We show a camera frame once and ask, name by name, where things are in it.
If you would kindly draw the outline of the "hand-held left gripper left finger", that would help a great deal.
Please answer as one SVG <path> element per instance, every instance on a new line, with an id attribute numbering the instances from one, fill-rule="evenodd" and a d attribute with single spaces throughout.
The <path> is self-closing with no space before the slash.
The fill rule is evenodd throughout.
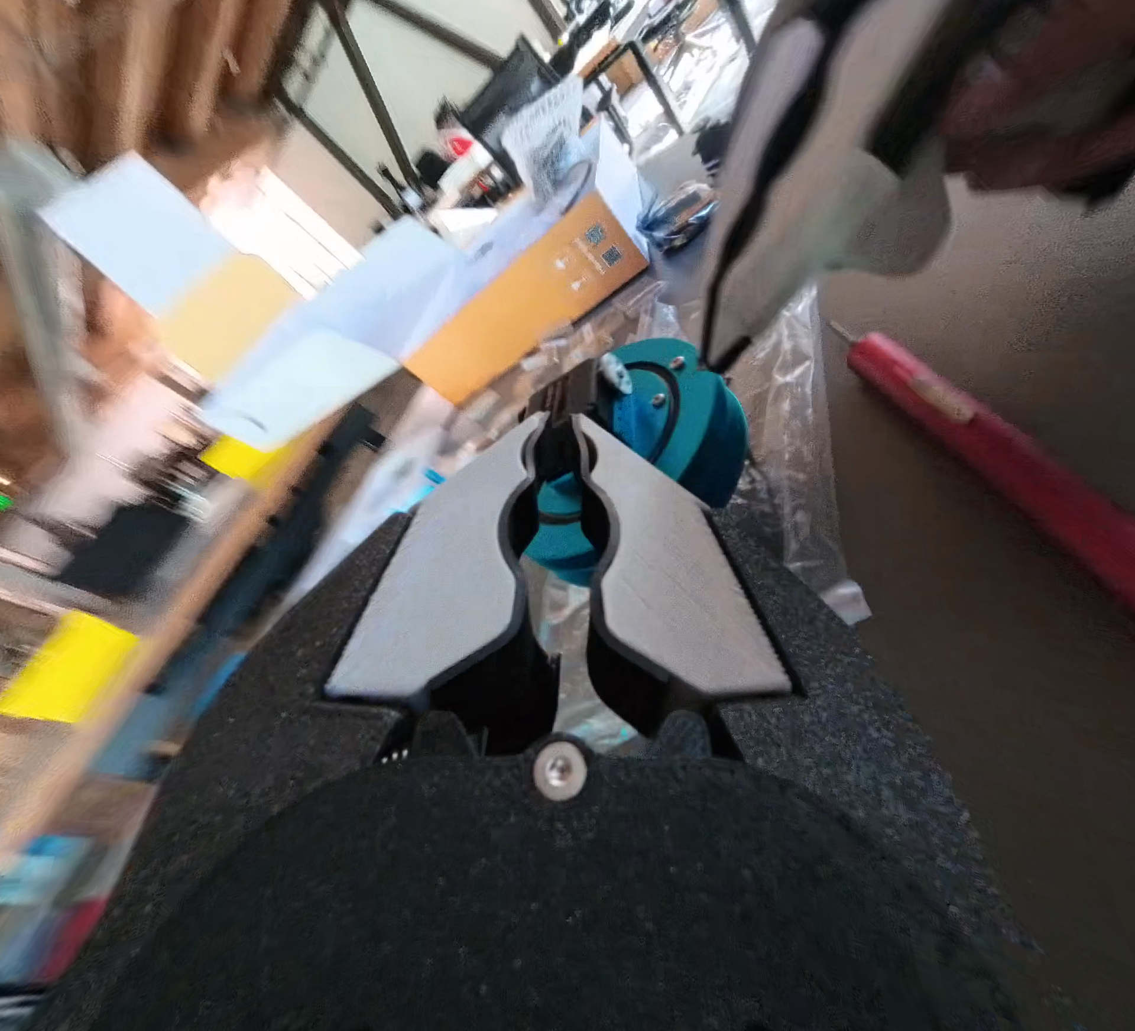
<path id="1" fill-rule="evenodd" d="M 533 632 L 521 559 L 539 526 L 547 414 L 508 431 L 418 505 L 333 671 L 330 701 L 447 710 L 491 735 L 541 735 L 560 659 Z"/>

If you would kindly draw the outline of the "clear plastic bag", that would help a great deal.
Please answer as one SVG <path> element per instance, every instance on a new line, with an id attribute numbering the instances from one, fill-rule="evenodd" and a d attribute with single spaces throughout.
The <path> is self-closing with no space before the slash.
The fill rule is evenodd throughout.
<path id="1" fill-rule="evenodd" d="M 639 340 L 686 340 L 697 310 L 672 310 L 666 328 Z M 806 286 L 728 372 L 748 424 L 748 454 L 732 501 L 753 511 L 760 544 L 850 627 L 871 617 L 844 564 L 832 462 L 816 286 Z M 602 748 L 633 732 L 585 682 L 589 585 L 564 582 L 527 556 L 538 640 L 560 656 L 557 729 Z"/>

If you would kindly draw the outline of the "dark blue parts bag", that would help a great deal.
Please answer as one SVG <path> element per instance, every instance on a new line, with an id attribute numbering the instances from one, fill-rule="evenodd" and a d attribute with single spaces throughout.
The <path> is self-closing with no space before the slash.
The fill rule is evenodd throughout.
<path id="1" fill-rule="evenodd" d="M 715 187 L 686 182 L 665 196 L 650 196 L 637 219 L 637 229 L 659 255 L 672 255 L 708 228 L 717 206 Z"/>

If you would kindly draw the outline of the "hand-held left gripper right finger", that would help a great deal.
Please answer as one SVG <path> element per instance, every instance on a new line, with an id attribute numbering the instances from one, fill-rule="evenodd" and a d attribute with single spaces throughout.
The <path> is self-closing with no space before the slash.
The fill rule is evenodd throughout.
<path id="1" fill-rule="evenodd" d="M 572 418 L 581 523 L 598 554 L 587 668 L 602 702 L 655 737 L 676 711 L 787 698 L 793 676 L 708 508 L 588 417 Z"/>

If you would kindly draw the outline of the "red pen screwdriver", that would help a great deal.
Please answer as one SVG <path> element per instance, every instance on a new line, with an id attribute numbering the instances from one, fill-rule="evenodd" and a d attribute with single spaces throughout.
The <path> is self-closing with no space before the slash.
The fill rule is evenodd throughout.
<path id="1" fill-rule="evenodd" d="M 878 332 L 829 320 L 850 371 L 1134 610 L 1134 518 L 1041 445 Z"/>

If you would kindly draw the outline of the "teal round robot base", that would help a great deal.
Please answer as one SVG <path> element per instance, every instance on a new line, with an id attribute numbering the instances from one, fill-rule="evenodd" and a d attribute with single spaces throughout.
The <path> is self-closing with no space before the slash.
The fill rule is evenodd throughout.
<path id="1" fill-rule="evenodd" d="M 617 391 L 607 433 L 708 508 L 724 508 L 748 454 L 747 417 L 728 382 L 703 367 L 686 340 L 633 341 L 591 359 Z M 526 556 L 564 582 L 588 586 L 599 552 L 582 526 L 579 473 L 540 481 L 536 504 Z"/>

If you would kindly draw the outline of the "grey desk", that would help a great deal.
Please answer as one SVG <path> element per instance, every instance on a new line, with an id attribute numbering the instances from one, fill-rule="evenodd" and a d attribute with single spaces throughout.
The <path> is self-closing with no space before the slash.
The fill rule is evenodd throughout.
<path id="1" fill-rule="evenodd" d="M 955 235 L 909 280 L 821 290 L 1133 510 L 1133 185 L 1082 213 L 955 183 Z M 1029 1025 L 1133 1028 L 1133 615 L 880 399 L 824 333 L 860 640 L 972 812 L 1024 934 Z"/>

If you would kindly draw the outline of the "person's right hand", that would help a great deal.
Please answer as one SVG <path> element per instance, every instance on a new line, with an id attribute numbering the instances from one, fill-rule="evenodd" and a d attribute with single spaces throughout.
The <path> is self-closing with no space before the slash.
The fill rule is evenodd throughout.
<path id="1" fill-rule="evenodd" d="M 945 171 L 976 190 L 1113 198 L 1133 179 L 1133 58 L 1134 0 L 1051 0 L 1023 45 L 956 92 Z"/>

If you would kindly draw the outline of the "pile of small screw bags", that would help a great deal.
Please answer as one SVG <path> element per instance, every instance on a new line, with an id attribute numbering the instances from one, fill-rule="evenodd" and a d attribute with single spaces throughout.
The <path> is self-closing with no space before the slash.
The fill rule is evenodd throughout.
<path id="1" fill-rule="evenodd" d="M 363 395 L 382 437 L 367 468 L 352 466 L 351 501 L 365 520 L 381 523 L 424 498 L 510 431 L 533 393 L 590 358 L 666 328 L 672 310 L 659 305 L 661 284 L 639 278 L 582 322 L 554 332 L 543 345 L 490 382 L 471 400 L 452 403 L 407 371 Z"/>

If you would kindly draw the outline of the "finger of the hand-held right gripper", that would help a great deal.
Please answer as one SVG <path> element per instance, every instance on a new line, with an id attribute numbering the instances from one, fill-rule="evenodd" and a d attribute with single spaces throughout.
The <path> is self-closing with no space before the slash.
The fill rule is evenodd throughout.
<path id="1" fill-rule="evenodd" d="M 765 35 L 745 77 L 703 248 L 701 358 L 708 367 L 733 364 L 791 296 L 770 257 L 771 192 L 815 114 L 826 48 L 819 24 L 797 17 Z"/>
<path id="2" fill-rule="evenodd" d="M 707 364 L 722 371 L 813 276 L 844 266 L 861 226 L 899 192 L 892 167 L 868 150 L 886 104 L 952 0 L 867 0 L 829 37 L 812 20 L 777 35 L 758 99 L 782 95 L 760 114 L 789 116 L 814 75 L 818 103 L 770 185 L 756 223 L 714 255 L 707 280 Z"/>

